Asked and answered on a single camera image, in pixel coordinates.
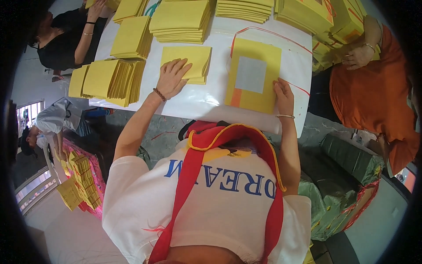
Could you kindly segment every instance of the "bangle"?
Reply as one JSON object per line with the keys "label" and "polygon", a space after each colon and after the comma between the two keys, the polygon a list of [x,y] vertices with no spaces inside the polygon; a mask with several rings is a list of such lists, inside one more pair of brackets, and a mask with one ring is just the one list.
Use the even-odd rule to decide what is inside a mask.
{"label": "bangle", "polygon": [[276,117],[277,118],[280,118],[280,117],[290,117],[290,118],[295,118],[295,116],[294,115],[286,115],[286,114],[276,114]]}
{"label": "bangle", "polygon": [[363,45],[365,45],[365,46],[370,46],[371,47],[371,49],[373,49],[373,52],[375,52],[376,53],[376,50],[375,50],[375,48],[374,47],[372,47],[372,45],[371,44],[369,44],[369,43],[364,43]]}
{"label": "bangle", "polygon": [[154,92],[156,92],[160,97],[161,97],[161,100],[163,101],[163,102],[165,102],[167,99],[164,97],[164,95],[162,95],[162,93],[160,93],[160,91],[157,89],[157,88],[154,88],[153,89],[154,90]]}

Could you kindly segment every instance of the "black cap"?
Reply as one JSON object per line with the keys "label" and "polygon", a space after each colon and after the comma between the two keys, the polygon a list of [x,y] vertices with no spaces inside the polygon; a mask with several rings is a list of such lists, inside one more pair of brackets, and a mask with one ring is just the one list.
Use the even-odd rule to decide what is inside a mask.
{"label": "black cap", "polygon": [[29,146],[29,143],[26,141],[26,138],[29,135],[29,128],[28,126],[25,127],[24,131],[22,132],[21,137],[21,151],[25,156],[31,156],[35,154],[35,151]]}

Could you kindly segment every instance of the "red apron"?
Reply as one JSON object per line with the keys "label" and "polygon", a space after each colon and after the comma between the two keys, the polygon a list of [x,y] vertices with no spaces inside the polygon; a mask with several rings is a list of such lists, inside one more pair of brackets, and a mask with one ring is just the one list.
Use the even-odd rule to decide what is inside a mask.
{"label": "red apron", "polygon": [[227,127],[209,127],[212,127],[212,125],[208,126],[207,129],[200,134],[197,134],[195,130],[191,130],[189,133],[189,149],[183,160],[182,169],[180,171],[172,217],[170,223],[168,223],[167,227],[158,238],[157,243],[151,252],[149,264],[154,264],[167,258],[174,222],[196,182],[201,170],[205,151],[223,145],[230,140],[241,139],[243,137],[248,137],[251,140],[257,149],[259,157],[267,162],[278,182],[278,184],[276,184],[275,198],[268,212],[265,224],[265,244],[262,264],[267,264],[268,256],[279,241],[281,226],[283,224],[282,191],[286,191],[286,188],[281,183],[276,153],[270,142],[268,142],[261,131],[248,125],[233,124]]}

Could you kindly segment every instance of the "white table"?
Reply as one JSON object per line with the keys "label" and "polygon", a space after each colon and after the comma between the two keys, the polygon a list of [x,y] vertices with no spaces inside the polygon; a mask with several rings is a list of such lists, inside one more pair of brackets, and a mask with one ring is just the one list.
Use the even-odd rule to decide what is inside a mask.
{"label": "white table", "polygon": [[[234,34],[250,26],[260,27],[280,34],[299,43],[308,50],[312,50],[311,36],[285,23],[273,20],[273,16],[264,24],[223,17],[213,17],[210,24],[208,27],[210,34],[203,44],[204,46],[212,47],[207,84],[186,85],[176,97],[163,103],[156,114],[209,122],[224,120],[228,123],[244,123],[263,131],[281,134],[280,122],[274,116],[278,114],[276,108],[274,109],[274,114],[264,114],[248,109],[226,106],[224,104],[228,72],[230,69],[230,46]],[[101,36],[95,60],[110,58],[111,47],[113,46],[118,29],[119,25],[113,23],[112,18],[109,19],[109,23],[106,25]],[[256,29],[249,29],[242,32],[237,35],[237,38],[260,41],[281,48],[280,77],[301,87],[307,92],[310,91],[312,75],[311,53],[291,41]],[[152,92],[152,89],[157,84],[160,74],[161,53],[164,46],[197,46],[197,44],[161,44],[154,38],[151,44],[151,51],[146,60],[139,101],[130,104],[128,107],[121,107],[105,100],[92,98],[89,100],[89,104],[137,111],[145,101],[147,95]],[[291,85],[291,88],[295,95],[294,116],[296,117],[295,124],[299,138],[305,122],[309,95],[293,85]]]}

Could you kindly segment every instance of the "teal scissors handle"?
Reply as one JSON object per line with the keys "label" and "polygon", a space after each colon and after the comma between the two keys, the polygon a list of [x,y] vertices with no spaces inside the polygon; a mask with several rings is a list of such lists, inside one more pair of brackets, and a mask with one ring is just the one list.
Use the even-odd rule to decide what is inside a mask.
{"label": "teal scissors handle", "polygon": [[146,10],[145,15],[146,15],[146,16],[151,16],[151,17],[152,17],[152,15],[154,14],[155,10],[156,10],[156,9],[157,9],[157,7],[160,5],[160,3],[161,3],[161,0],[158,0],[158,2],[157,2],[157,3],[153,4],[152,6],[150,6],[150,7]]}

